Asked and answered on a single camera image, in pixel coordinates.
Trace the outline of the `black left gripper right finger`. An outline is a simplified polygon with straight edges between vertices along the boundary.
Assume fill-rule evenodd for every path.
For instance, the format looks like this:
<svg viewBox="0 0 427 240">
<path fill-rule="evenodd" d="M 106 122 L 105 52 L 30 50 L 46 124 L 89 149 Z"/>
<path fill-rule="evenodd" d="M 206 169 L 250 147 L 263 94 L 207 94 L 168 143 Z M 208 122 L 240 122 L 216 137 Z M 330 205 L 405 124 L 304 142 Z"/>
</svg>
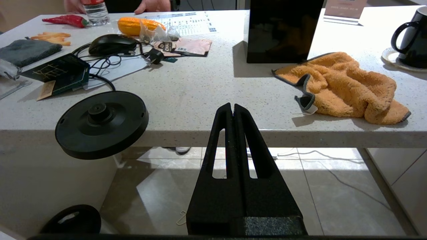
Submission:
<svg viewBox="0 0 427 240">
<path fill-rule="evenodd" d="M 235 104 L 246 236 L 306 236 L 303 214 L 249 110 Z"/>
</svg>

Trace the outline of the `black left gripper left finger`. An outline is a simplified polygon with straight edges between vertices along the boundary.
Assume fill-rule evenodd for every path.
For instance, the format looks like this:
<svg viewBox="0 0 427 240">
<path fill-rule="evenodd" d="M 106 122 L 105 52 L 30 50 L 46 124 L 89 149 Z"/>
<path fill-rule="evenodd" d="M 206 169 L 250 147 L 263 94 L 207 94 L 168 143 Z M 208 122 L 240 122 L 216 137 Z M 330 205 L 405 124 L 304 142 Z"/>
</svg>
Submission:
<svg viewBox="0 0 427 240">
<path fill-rule="evenodd" d="M 225 131 L 226 179 L 212 176 L 221 130 Z M 201 170 L 186 213 L 189 235 L 233 236 L 244 215 L 238 147 L 231 104 L 218 108 Z"/>
</svg>

